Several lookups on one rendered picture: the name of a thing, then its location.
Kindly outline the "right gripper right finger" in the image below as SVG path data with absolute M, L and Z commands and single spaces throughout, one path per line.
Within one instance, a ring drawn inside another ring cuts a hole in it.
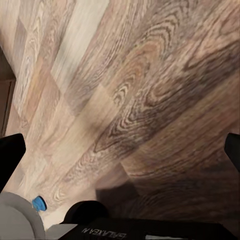
M 224 151 L 240 173 L 240 135 L 229 133 L 227 135 Z

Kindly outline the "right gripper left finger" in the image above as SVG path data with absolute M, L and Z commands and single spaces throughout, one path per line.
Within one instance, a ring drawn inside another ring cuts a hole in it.
M 0 193 L 26 152 L 21 133 L 0 138 Z

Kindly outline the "sandal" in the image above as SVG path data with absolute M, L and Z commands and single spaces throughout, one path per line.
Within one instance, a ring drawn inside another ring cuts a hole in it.
M 34 200 L 32 200 L 32 205 L 35 207 L 37 212 L 40 210 L 45 211 L 47 209 L 47 205 L 41 196 L 37 196 Z

